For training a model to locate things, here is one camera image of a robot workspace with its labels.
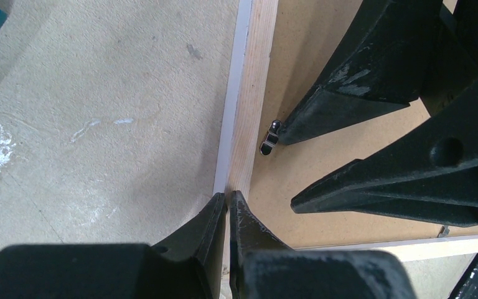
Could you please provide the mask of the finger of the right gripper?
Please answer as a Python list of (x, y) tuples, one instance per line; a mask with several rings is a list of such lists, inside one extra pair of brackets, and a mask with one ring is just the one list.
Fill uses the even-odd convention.
[(305, 188), (291, 208), (478, 225), (478, 79), (404, 137)]
[(292, 145), (401, 110), (420, 95), (441, 1), (364, 1), (278, 130)]

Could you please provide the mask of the wooden picture frame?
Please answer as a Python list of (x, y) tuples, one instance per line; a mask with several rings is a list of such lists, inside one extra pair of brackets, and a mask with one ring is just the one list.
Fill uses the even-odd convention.
[[(223, 113), (215, 175), (217, 192), (241, 191), (250, 204), (267, 194), (275, 200), (277, 173), (263, 174), (258, 149), (261, 127), (289, 104), (319, 73), (307, 46), (327, 57), (354, 16), (358, 1), (240, 1), (233, 41), (230, 78)], [(478, 229), (458, 229), (433, 237), (435, 225), (368, 216), (375, 230), (358, 233), (354, 216), (339, 214), (331, 225), (339, 239), (302, 233), (293, 239), (299, 250), (382, 250), (402, 262), (478, 254)]]

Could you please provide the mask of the brown backing board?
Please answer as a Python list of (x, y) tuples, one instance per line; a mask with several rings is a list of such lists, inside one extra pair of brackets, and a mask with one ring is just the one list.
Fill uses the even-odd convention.
[[(358, 2), (357, 11), (364, 1)], [(356, 13), (349, 19), (349, 26)], [(341, 238), (342, 231), (331, 225), (331, 221), (339, 214), (353, 215), (358, 233), (375, 230), (375, 225), (371, 224), (367, 217), (381, 215), (352, 211), (297, 214), (291, 208), (291, 199), (324, 176), (356, 159), (365, 159), (375, 154), (434, 117), (428, 113), (419, 95), (408, 107), (401, 110), (292, 145), (280, 143), (279, 128), (316, 81), (348, 28), (340, 40), (334, 42), (334, 50), (327, 57), (321, 57), (319, 51), (313, 51), (311, 46), (306, 47), (305, 52), (312, 56), (319, 73), (312, 76), (311, 83), (306, 84), (303, 91), (290, 92), (289, 104), (282, 108), (281, 113), (269, 116), (267, 124), (261, 127), (260, 154), (265, 163), (263, 174), (270, 171), (277, 173), (274, 187), (279, 196), (275, 200), (269, 200), (267, 194), (261, 194), (260, 200), (250, 205), (277, 238), (293, 247), (296, 247), (293, 239), (300, 238), (302, 233), (318, 234), (320, 238), (327, 240)], [(452, 235), (458, 229), (478, 229), (478, 225), (456, 227), (397, 217), (382, 217), (435, 225), (437, 229), (432, 233), (433, 237)]]

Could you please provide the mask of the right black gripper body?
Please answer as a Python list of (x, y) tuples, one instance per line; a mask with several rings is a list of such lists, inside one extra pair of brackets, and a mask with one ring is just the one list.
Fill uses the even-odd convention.
[(441, 8), (420, 99), (435, 116), (478, 79), (478, 1)]

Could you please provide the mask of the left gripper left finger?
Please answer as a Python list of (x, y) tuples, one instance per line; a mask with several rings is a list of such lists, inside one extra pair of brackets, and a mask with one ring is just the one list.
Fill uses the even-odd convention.
[(0, 251), (0, 298), (218, 298), (225, 196), (154, 245), (22, 244)]

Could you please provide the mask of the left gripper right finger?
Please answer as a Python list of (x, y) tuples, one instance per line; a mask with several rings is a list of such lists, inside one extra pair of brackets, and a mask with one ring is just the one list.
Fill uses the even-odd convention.
[(294, 250), (233, 191), (230, 288), (233, 298), (415, 298), (405, 268), (380, 250)]

